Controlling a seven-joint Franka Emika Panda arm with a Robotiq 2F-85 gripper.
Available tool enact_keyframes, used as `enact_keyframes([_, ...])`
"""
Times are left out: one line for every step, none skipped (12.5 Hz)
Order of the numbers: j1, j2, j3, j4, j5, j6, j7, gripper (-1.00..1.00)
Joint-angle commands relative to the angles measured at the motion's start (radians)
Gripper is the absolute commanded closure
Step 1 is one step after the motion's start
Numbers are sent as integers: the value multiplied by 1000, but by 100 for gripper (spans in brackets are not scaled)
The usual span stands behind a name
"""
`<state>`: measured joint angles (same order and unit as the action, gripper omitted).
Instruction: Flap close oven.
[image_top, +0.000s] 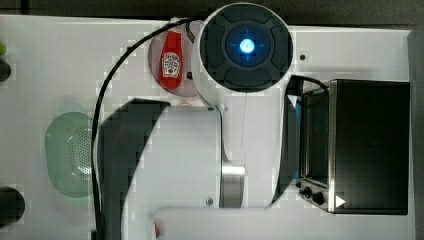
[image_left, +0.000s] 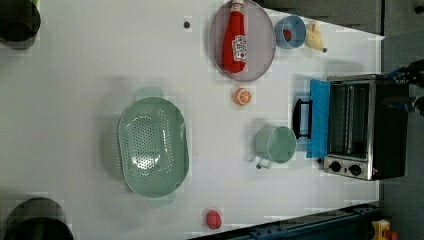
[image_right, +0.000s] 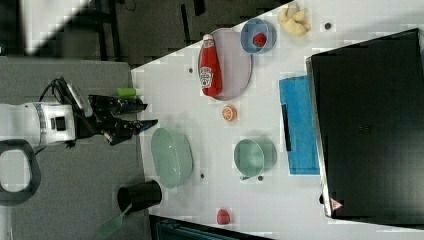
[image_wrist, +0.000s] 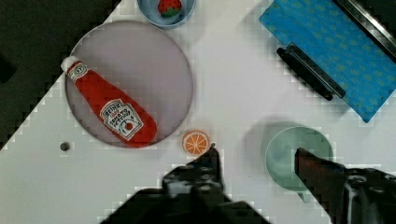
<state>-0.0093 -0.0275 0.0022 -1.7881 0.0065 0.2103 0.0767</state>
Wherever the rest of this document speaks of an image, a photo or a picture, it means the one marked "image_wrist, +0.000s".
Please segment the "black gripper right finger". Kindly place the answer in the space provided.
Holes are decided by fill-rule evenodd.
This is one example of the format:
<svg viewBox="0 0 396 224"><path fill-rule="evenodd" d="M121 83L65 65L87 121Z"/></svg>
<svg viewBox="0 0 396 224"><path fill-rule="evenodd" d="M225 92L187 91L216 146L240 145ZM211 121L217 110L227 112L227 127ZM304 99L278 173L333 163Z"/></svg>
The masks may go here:
<svg viewBox="0 0 396 224"><path fill-rule="evenodd" d="M304 148L294 170L332 224L396 224L395 176L374 168L347 168Z"/></svg>

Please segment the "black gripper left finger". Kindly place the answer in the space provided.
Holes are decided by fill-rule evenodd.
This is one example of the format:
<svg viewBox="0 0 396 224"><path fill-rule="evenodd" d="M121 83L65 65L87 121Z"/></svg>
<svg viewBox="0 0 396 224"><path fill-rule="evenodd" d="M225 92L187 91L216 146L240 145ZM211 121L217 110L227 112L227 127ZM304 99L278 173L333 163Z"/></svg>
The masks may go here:
<svg viewBox="0 0 396 224"><path fill-rule="evenodd" d="M224 183L219 152L209 150L166 174L162 180L166 215L209 215L224 203Z"/></svg>

